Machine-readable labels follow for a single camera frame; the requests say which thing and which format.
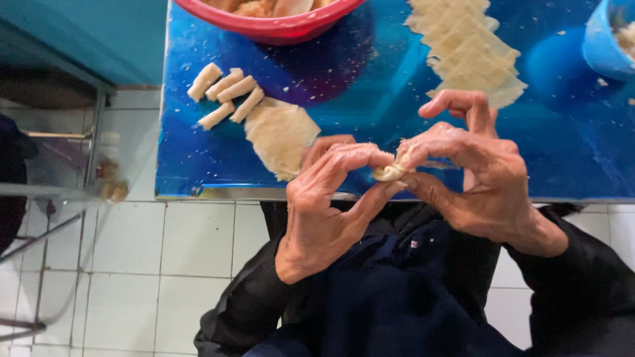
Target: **finger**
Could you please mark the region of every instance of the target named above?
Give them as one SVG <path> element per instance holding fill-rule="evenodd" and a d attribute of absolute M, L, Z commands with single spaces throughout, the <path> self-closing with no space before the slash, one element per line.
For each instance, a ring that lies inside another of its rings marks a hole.
<path fill-rule="evenodd" d="M 450 109 L 455 112 L 475 110 L 477 114 L 489 116 L 489 100 L 482 91 L 442 90 L 434 98 L 419 108 L 419 116 L 434 118 L 443 111 Z"/>
<path fill-rule="evenodd" d="M 465 112 L 464 111 L 458 111 L 456 109 L 450 109 L 449 112 L 450 112 L 450 115 L 453 118 L 457 118 L 457 119 L 464 119 L 465 118 Z"/>
<path fill-rule="evenodd" d="M 409 173 L 401 179 L 408 191 L 434 207 L 444 217 L 453 216 L 459 195 L 450 191 L 438 178 L 427 173 Z"/>
<path fill-rule="evenodd" d="M 405 189 L 406 184 L 401 181 L 382 182 L 374 185 L 348 212 L 343 213 L 342 217 L 347 224 L 365 230 L 386 203 Z"/>
<path fill-rule="evenodd" d="M 303 155 L 300 173 L 306 171 L 317 160 L 319 160 L 333 144 L 354 144 L 355 138 L 352 135 L 332 135 L 329 137 L 319 137 L 312 147 L 308 148 Z"/>
<path fill-rule="evenodd" d="M 433 118 L 446 109 L 454 118 L 464 118 L 470 132 L 498 137 L 495 129 L 498 112 L 490 110 L 489 99 L 482 91 L 442 90 L 419 109 L 419 115 Z"/>
<path fill-rule="evenodd" d="M 310 167 L 305 176 L 323 193 L 335 192 L 350 171 L 364 166 L 390 166 L 394 156 L 381 151 L 375 144 L 336 144 Z"/>
<path fill-rule="evenodd" d="M 477 173 L 487 171 L 497 147 L 494 139 L 439 122 L 404 142 L 398 149 L 396 162 L 408 171 L 422 165 L 429 157 L 448 158 Z"/>

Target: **person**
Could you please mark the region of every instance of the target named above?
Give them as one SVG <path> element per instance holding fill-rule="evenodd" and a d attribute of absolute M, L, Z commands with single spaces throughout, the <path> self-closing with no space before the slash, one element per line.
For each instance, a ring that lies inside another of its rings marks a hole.
<path fill-rule="evenodd" d="M 419 114 L 445 110 L 468 130 L 437 123 L 396 159 L 319 138 L 288 204 L 262 203 L 271 241 L 201 318 L 199 356 L 635 356 L 635 274 L 562 209 L 534 208 L 525 162 L 498 138 L 483 93 L 442 91 Z M 463 193 L 408 173 L 331 202 L 351 170 L 410 170 L 429 156 L 464 168 Z M 403 189 L 422 202 L 389 203 Z M 526 351 L 483 310 L 501 246 L 534 291 Z"/>

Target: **dough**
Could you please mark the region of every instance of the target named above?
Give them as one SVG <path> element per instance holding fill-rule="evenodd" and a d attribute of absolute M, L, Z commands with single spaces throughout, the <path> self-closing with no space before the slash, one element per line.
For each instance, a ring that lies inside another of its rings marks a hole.
<path fill-rule="evenodd" d="M 265 97 L 265 92 L 259 85 L 256 85 L 256 88 L 251 91 L 249 97 L 241 104 L 238 109 L 234 112 L 234 114 L 229 117 L 229 120 L 234 123 L 242 123 L 243 119 L 247 117 L 247 114 L 251 112 L 251 110 Z"/>
<path fill-rule="evenodd" d="M 201 73 L 194 79 L 192 86 L 187 90 L 187 95 L 195 102 L 199 102 L 205 91 L 223 74 L 223 71 L 214 63 L 206 65 Z"/>
<path fill-rule="evenodd" d="M 395 164 L 392 166 L 376 168 L 375 171 L 373 171 L 373 179 L 380 182 L 397 181 L 407 173 L 408 172 L 401 166 Z"/>
<path fill-rule="evenodd" d="M 212 126 L 220 123 L 221 120 L 225 119 L 226 116 L 232 114 L 236 110 L 232 101 L 227 101 L 223 103 L 218 109 L 207 114 L 203 119 L 199 120 L 198 123 L 203 127 L 204 130 L 209 130 Z"/>
<path fill-rule="evenodd" d="M 481 39 L 481 37 L 477 34 L 470 36 L 469 39 L 465 40 L 459 47 L 457 47 L 456 50 L 442 61 L 432 62 L 431 67 L 434 69 L 434 72 L 439 75 L 439 77 L 446 78 L 472 49 L 479 50 L 484 56 L 497 63 L 499 66 L 507 69 L 515 76 L 518 75 L 518 71 L 514 68 L 514 61 L 492 53 L 485 41 L 483 41 L 483 39 Z"/>
<path fill-rule="evenodd" d="M 513 58 L 514 60 L 520 56 L 519 51 L 509 47 L 469 14 L 455 23 L 452 30 L 445 35 L 436 47 L 430 50 L 428 56 L 443 60 L 473 34 L 480 36 L 489 50 L 497 56 L 507 59 Z"/>
<path fill-rule="evenodd" d="M 228 100 L 251 92 L 254 88 L 256 88 L 257 84 L 258 83 L 256 83 L 256 80 L 252 76 L 246 76 L 240 80 L 240 82 L 220 92 L 217 99 L 219 102 L 225 103 Z"/>
<path fill-rule="evenodd" d="M 514 68 L 520 52 L 494 35 L 499 22 L 485 16 L 489 0 L 409 0 L 413 13 L 405 25 L 423 34 L 430 47 L 427 64 L 443 79 L 428 93 L 443 89 L 482 90 L 490 105 L 513 104 L 527 88 Z"/>
<path fill-rule="evenodd" d="M 487 57 L 478 57 L 475 53 L 476 50 L 468 52 L 465 60 L 435 90 L 426 94 L 434 98 L 443 89 L 478 89 L 487 94 L 492 107 L 500 109 L 513 104 L 527 89 L 527 84 Z"/>
<path fill-rule="evenodd" d="M 256 0 L 243 3 L 233 12 L 235 15 L 249 17 L 273 17 L 276 0 Z"/>
<path fill-rule="evenodd" d="M 244 79 L 243 70 L 240 68 L 230 68 L 229 72 L 229 76 L 219 80 L 217 84 L 214 84 L 205 92 L 207 99 L 216 100 L 216 97 L 220 92 Z"/>
<path fill-rule="evenodd" d="M 311 146 L 321 131 L 303 108 L 266 98 L 249 113 L 244 130 L 253 150 L 278 181 L 290 181 L 300 173 L 302 149 Z"/>
<path fill-rule="evenodd" d="M 457 0 L 450 4 L 444 15 L 436 22 L 436 26 L 431 29 L 421 39 L 421 43 L 434 47 L 444 36 L 452 30 L 458 18 L 470 15 L 473 19 L 483 25 L 488 31 L 493 32 L 498 28 L 498 20 L 486 17 L 482 12 L 477 10 L 468 0 Z"/>

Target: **wrinkled hand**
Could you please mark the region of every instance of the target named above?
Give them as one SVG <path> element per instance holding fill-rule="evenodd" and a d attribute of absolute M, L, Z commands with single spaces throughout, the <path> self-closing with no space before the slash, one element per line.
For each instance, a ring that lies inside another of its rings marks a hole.
<path fill-rule="evenodd" d="M 393 162 L 391 154 L 375 144 L 356 144 L 350 135 L 316 140 L 300 175 L 286 188 L 289 221 L 276 254 L 280 280 L 292 284 L 319 273 L 362 238 L 370 221 L 405 184 L 377 184 L 345 213 L 330 206 L 331 198 L 349 171 Z"/>
<path fill-rule="evenodd" d="M 439 210 L 458 231 L 509 243 L 527 254 L 562 254 L 568 238 L 531 204 L 525 162 L 514 142 L 498 138 L 497 112 L 489 108 L 487 96 L 444 90 L 421 107 L 419 115 L 433 118 L 446 109 L 456 118 L 465 118 L 469 131 L 437 123 L 402 142 L 396 163 L 410 170 L 429 156 L 449 158 L 465 168 L 464 193 L 451 192 L 426 173 L 404 176 L 408 189 Z"/>

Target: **blue tabletop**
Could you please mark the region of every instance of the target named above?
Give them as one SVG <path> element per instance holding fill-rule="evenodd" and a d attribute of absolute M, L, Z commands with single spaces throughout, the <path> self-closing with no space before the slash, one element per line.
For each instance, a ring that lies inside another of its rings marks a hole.
<path fill-rule="evenodd" d="M 500 111 L 497 130 L 518 144 L 533 198 L 635 198 L 635 107 L 628 104 L 635 84 L 604 77 L 608 86 L 600 84 L 580 50 L 597 4 L 492 0 L 487 11 L 500 21 L 496 35 L 522 53 L 516 67 L 529 88 Z M 350 133 L 395 152 L 400 138 L 437 121 L 464 127 L 447 113 L 432 120 L 417 116 L 429 100 L 425 93 L 440 79 L 425 64 L 428 47 L 420 44 L 421 35 L 402 25 L 410 11 L 405 0 L 367 0 L 322 36 L 277 47 L 219 29 L 171 2 L 157 195 L 286 185 L 262 165 L 242 125 L 225 120 L 212 131 L 195 126 L 218 107 L 207 100 L 195 104 L 186 93 L 210 62 L 225 72 L 240 67 L 268 96 L 306 108 L 321 135 Z M 426 171 L 460 190 L 462 171 Z M 372 184 L 370 171 L 360 170 L 341 191 L 361 194 Z"/>

